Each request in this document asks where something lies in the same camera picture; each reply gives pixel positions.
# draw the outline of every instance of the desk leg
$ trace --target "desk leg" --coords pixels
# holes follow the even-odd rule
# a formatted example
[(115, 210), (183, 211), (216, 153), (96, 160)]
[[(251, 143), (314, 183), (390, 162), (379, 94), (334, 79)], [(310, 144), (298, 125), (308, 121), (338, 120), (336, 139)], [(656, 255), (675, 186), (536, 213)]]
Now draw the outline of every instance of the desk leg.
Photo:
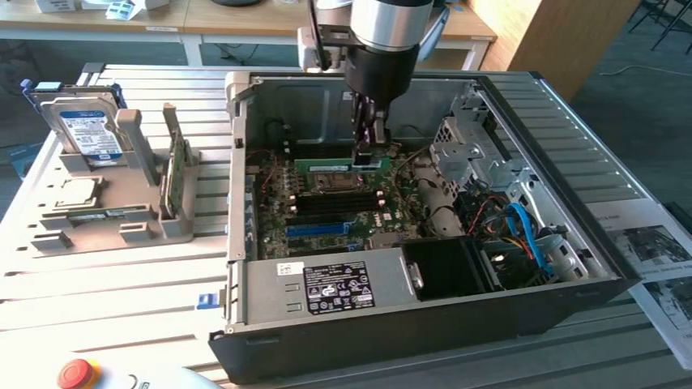
[(463, 71), (478, 71), (486, 52), (488, 51), (488, 41), (474, 41), (474, 46), (468, 50), (467, 59), (464, 61)]
[(203, 51), (200, 50), (200, 44), (203, 43), (203, 36), (194, 34), (180, 35), (180, 43), (186, 48), (186, 57), (188, 66), (203, 65)]

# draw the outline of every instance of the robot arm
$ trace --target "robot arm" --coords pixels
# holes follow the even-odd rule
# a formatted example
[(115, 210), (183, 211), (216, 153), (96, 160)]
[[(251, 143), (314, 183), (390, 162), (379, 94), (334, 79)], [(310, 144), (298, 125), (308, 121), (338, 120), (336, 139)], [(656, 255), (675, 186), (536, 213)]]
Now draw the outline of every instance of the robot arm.
[[(335, 53), (346, 50), (356, 166), (370, 165), (374, 148), (391, 141), (386, 128), (390, 104), (410, 89), (431, 11), (432, 0), (354, 0), (351, 26), (346, 27), (319, 25), (311, 3), (312, 38), (323, 71), (334, 66)], [(306, 31), (299, 32), (299, 37), (304, 35)]]

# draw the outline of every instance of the floor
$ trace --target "floor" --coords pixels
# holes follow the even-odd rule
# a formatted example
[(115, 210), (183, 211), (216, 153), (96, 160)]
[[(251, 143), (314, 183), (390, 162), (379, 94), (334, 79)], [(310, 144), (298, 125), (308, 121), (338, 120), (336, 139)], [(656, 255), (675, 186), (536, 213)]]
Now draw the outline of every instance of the floor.
[[(684, 50), (692, 36), (674, 32), (652, 52), (650, 47), (662, 27), (647, 20), (635, 33), (627, 33), (628, 28), (627, 25), (615, 39), (572, 106), (659, 199), (676, 201), (692, 212), (692, 77), (640, 69), (618, 76), (599, 75), (628, 65), (691, 72), (692, 55), (686, 56)], [(31, 66), (16, 69), (12, 62), (0, 61), (0, 78), (3, 72), (8, 74), (8, 67), (16, 73), (15, 79), (28, 74), (71, 83), (86, 62), (186, 64), (183, 48), (178, 44), (28, 41), (22, 49), (26, 55), (34, 56), (38, 69)], [(263, 45), (255, 55), (254, 45), (226, 49), (251, 66), (298, 63), (292, 46)], [(223, 59), (215, 45), (203, 47), (203, 60), (208, 65), (240, 64)], [(48, 134), (42, 118), (23, 97), (16, 96), (15, 81), (8, 83), (7, 78), (0, 82), (0, 148), (40, 142)], [(20, 186), (20, 179), (7, 163), (7, 156), (0, 151), (0, 216)]]

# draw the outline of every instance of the table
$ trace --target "table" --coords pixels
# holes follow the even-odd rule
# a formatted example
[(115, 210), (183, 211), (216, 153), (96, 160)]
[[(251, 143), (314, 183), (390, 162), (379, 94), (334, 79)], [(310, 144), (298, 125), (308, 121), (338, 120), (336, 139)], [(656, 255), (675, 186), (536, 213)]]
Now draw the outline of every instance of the table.
[[(204, 341), (214, 319), (210, 315), (218, 319), (220, 310), (194, 310), (198, 295), (215, 293), (227, 275), (226, 194), (232, 137), (224, 77), (232, 70), (248, 68), (119, 65), (92, 75), (92, 84), (119, 80), (130, 107), (143, 110), (142, 128), (152, 148), (167, 148), (170, 143), (162, 104), (178, 106), (182, 130), (202, 152), (203, 196), (196, 212), (210, 216), (196, 217), (198, 237), (186, 245), (162, 246), (132, 255), (114, 252), (50, 260), (12, 261), (12, 255), (3, 255), (0, 349), (51, 344), (88, 352), (95, 358), (124, 359), (135, 364), (158, 361), (191, 368), (223, 387), (236, 387), (228, 383)], [(543, 81), (526, 72), (491, 73), (490, 77), (583, 200), (642, 195), (623, 187), (624, 174), (610, 173), (619, 169), (604, 159), (608, 151), (590, 145), (584, 135), (578, 136), (591, 134), (591, 130), (574, 121), (574, 113), (560, 106)], [(564, 151), (558, 138), (564, 142), (572, 139), (578, 147)], [(0, 224), (3, 237), (26, 225), (24, 214), (38, 201), (32, 193), (51, 181), (50, 172), (59, 164), (56, 152), (60, 146), (51, 135)], [(598, 190), (590, 186), (594, 180), (602, 183)], [(690, 387), (692, 372), (680, 368), (638, 304), (624, 294), (606, 306), (575, 314), (540, 336), (311, 374), (260, 387), (304, 387), (308, 383), (311, 387), (336, 389), (672, 388)]]
[[(452, 9), (438, 47), (466, 50), (460, 68), (478, 70), (496, 36), (468, 7), (462, 9)], [(292, 5), (266, 0), (239, 8), (211, 0), (172, 0), (128, 22), (107, 20), (103, 10), (42, 14), (32, 0), (0, 2), (0, 38), (175, 42), (183, 44), (191, 66), (203, 65), (203, 43), (296, 45), (296, 30), (307, 25), (306, 0)]]

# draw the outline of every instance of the black cylinder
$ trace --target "black cylinder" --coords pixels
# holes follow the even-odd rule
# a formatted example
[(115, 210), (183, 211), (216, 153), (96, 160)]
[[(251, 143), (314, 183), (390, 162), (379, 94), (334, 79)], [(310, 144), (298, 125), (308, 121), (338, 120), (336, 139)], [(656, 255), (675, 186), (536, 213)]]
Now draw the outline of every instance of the black cylinder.
[(372, 100), (378, 109), (386, 109), (392, 100), (408, 90), (419, 48), (387, 52), (351, 47), (346, 55), (346, 84)]

